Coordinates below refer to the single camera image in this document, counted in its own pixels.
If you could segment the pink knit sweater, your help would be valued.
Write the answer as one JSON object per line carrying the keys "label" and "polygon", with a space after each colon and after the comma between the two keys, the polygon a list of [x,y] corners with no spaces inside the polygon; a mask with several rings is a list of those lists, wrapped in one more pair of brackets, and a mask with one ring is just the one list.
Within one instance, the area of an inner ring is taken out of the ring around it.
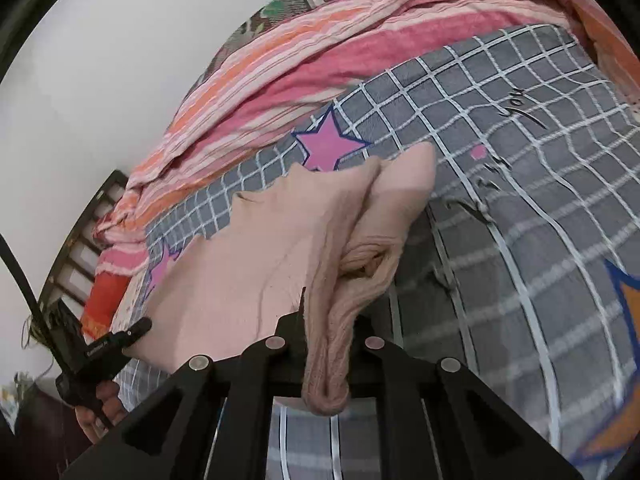
{"label": "pink knit sweater", "polygon": [[191,356],[237,356],[300,312],[309,411],[347,404],[358,314],[390,287],[410,226],[435,183],[433,144],[329,172],[294,165],[269,188],[232,200],[228,226],[194,237],[143,305],[152,326],[131,356],[172,373]]}

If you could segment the red cloth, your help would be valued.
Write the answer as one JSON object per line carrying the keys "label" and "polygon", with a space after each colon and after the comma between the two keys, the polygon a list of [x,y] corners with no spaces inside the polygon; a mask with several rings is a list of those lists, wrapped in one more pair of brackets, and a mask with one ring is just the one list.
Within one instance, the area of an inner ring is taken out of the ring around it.
{"label": "red cloth", "polygon": [[81,329],[86,336],[96,340],[110,331],[129,282],[129,276],[108,272],[96,276],[80,318]]}

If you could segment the dark wooden headboard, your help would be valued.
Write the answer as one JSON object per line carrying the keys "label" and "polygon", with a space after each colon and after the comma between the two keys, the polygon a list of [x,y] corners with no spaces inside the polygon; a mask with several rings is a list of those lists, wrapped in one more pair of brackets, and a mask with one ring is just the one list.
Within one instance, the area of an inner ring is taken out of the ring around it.
{"label": "dark wooden headboard", "polygon": [[127,181],[126,174],[114,169],[75,221],[42,286],[38,299],[41,311],[62,299],[76,318],[81,317],[94,284],[99,256],[107,248],[107,244],[93,237],[93,229],[115,207]]}

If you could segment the grey grid bed sheet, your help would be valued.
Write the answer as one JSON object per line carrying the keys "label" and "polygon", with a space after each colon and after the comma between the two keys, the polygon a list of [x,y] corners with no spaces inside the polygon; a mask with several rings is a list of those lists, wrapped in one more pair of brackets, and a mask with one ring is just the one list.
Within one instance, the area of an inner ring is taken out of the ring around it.
{"label": "grey grid bed sheet", "polygon": [[418,358],[477,372],[587,479],[639,429],[639,123],[559,26],[412,58],[323,107],[332,165],[437,152],[434,195],[375,305]]}

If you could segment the pink orange striped blanket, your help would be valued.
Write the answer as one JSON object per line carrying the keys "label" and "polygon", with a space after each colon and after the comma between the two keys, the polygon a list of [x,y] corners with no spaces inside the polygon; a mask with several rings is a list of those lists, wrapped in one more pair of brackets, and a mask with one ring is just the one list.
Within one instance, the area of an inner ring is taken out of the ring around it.
{"label": "pink orange striped blanket", "polygon": [[160,145],[132,170],[94,235],[99,272],[129,276],[149,260],[160,214],[282,138],[348,87],[408,58],[512,25],[549,23],[593,48],[630,104],[639,60],[600,0],[333,0],[223,47],[182,101]]}

